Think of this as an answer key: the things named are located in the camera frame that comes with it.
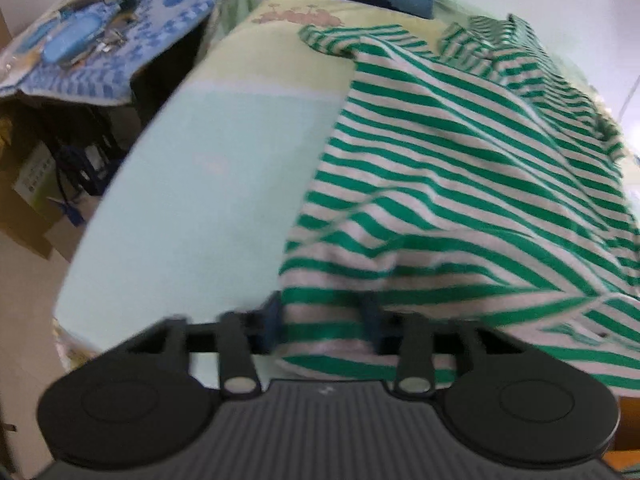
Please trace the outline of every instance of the white logo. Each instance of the white logo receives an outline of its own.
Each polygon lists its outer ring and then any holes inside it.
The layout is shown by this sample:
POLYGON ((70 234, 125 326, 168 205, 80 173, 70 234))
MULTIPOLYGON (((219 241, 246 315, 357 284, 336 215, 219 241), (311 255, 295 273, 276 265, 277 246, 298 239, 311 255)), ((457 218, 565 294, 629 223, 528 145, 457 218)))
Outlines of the white logo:
POLYGON ((318 393, 324 396, 331 395, 335 393, 335 388, 333 386, 325 386, 324 388, 320 388, 318 393))

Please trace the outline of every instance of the silver screw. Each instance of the silver screw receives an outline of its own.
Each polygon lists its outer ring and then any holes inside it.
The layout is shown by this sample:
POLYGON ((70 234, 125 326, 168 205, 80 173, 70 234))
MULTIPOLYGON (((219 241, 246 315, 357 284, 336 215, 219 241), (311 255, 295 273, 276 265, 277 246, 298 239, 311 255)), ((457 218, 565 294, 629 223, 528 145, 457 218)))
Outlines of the silver screw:
POLYGON ((423 394, 431 389, 431 383, 422 377, 407 377, 398 386, 408 394, 423 394))
POLYGON ((249 394, 256 386, 256 382, 249 377, 232 377, 225 381, 225 390, 236 395, 249 394))

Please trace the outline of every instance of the tiled floor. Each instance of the tiled floor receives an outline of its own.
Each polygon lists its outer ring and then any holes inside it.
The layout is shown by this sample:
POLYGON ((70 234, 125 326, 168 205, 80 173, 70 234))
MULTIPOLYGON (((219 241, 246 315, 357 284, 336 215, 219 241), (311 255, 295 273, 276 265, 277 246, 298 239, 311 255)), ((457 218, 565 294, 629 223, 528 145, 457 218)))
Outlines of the tiled floor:
POLYGON ((63 373, 51 316, 67 267, 57 252, 44 260, 0 232, 0 407, 3 420, 17 426, 9 445, 25 478, 50 460, 35 409, 44 388, 63 373))

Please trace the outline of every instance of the striped shirt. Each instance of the striped shirt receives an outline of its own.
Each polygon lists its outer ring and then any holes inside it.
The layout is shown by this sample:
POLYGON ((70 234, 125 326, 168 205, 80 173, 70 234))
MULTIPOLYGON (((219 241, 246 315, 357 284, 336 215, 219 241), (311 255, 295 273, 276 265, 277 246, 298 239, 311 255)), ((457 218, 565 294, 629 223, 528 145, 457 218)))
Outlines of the striped shirt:
MULTIPOLYGON (((500 327, 640 396, 638 229, 614 121, 515 16, 452 25, 439 53, 399 25, 302 28, 356 71, 280 269, 283 365, 395 375, 354 294, 500 327)), ((454 377, 436 357, 440 384, 454 377)))

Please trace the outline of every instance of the circular black cover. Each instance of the circular black cover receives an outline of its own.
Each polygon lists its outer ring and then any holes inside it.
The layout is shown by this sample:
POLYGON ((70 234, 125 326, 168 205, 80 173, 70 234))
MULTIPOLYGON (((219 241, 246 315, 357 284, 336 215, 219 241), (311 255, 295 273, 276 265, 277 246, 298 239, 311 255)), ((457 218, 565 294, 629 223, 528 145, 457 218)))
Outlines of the circular black cover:
POLYGON ((146 465, 191 443, 212 412, 210 391, 151 355, 104 356, 54 383, 38 424, 55 458, 92 469, 146 465))
POLYGON ((542 352, 491 356, 444 394, 455 433, 512 465, 571 464, 600 454, 618 426, 616 399, 591 376, 542 352))

